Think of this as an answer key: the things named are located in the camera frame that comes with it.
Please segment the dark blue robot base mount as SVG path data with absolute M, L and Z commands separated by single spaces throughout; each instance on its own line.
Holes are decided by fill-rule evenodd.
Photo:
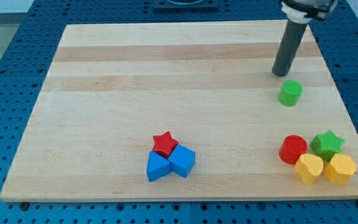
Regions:
M 218 0 L 152 0 L 155 11 L 182 9 L 218 9 Z

